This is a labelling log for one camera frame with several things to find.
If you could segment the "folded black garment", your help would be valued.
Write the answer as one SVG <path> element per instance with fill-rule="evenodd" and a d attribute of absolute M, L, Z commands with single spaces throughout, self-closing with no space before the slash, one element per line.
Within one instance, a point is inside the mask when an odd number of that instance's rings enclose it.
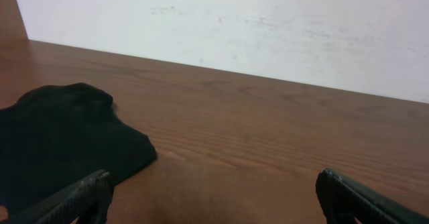
<path fill-rule="evenodd" d="M 156 158 L 148 136 L 118 118 L 113 97 L 86 83 L 43 86 L 1 110 L 1 204 L 10 215 L 97 170 L 117 185 Z"/>

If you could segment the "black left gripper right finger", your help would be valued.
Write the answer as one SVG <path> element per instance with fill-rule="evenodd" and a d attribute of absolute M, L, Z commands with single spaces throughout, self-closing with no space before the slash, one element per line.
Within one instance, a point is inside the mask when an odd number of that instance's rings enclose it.
<path fill-rule="evenodd" d="M 427 216 L 330 168 L 318 174 L 316 195 L 328 224 L 428 224 Z"/>

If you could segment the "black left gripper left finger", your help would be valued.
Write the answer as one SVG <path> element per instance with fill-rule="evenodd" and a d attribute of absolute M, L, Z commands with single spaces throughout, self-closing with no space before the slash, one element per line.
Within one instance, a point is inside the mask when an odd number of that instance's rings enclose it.
<path fill-rule="evenodd" d="M 105 224 L 113 193 L 111 173 L 97 170 L 1 224 Z"/>

